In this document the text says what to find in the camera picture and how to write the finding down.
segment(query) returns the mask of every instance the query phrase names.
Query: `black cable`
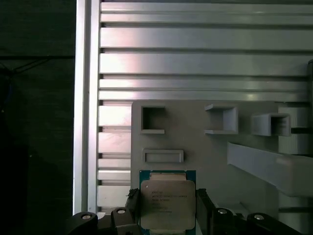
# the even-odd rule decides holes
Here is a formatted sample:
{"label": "black cable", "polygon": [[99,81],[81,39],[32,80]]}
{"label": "black cable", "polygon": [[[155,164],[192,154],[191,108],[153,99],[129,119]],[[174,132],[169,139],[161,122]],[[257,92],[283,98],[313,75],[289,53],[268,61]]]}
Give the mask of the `black cable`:
{"label": "black cable", "polygon": [[[39,66],[39,65],[42,65],[42,64],[48,62],[49,60],[50,60],[50,59],[46,59],[46,60],[37,60],[37,61],[33,61],[33,62],[31,62],[31,63],[28,63],[28,64],[26,64],[26,65],[19,66],[19,67],[17,67],[16,69],[13,69],[13,73],[14,73],[14,74],[20,74],[20,73],[25,72],[25,71],[27,71],[27,70],[30,70],[30,69],[32,69],[32,68],[34,68],[34,67],[37,67],[37,66]],[[24,70],[21,70],[21,71],[18,70],[18,68],[24,68],[24,67],[27,67],[28,65],[32,65],[32,64],[35,64],[35,65],[30,66],[30,67],[28,67],[28,68],[26,68],[26,69],[24,69]]]}

